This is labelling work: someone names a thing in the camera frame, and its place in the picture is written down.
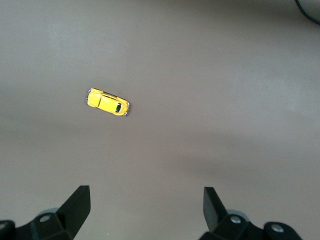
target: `table surface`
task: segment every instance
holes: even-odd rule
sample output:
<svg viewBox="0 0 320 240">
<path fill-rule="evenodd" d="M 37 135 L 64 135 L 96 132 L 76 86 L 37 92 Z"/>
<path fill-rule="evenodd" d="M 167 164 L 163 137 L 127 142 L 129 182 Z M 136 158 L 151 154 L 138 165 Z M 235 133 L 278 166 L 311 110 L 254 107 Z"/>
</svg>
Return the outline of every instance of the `table surface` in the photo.
<svg viewBox="0 0 320 240">
<path fill-rule="evenodd" d="M 294 1 L 15 0 L 0 19 L 1 219 L 90 185 L 77 240 L 197 240 L 208 186 L 319 237 L 320 28 Z"/>
</svg>

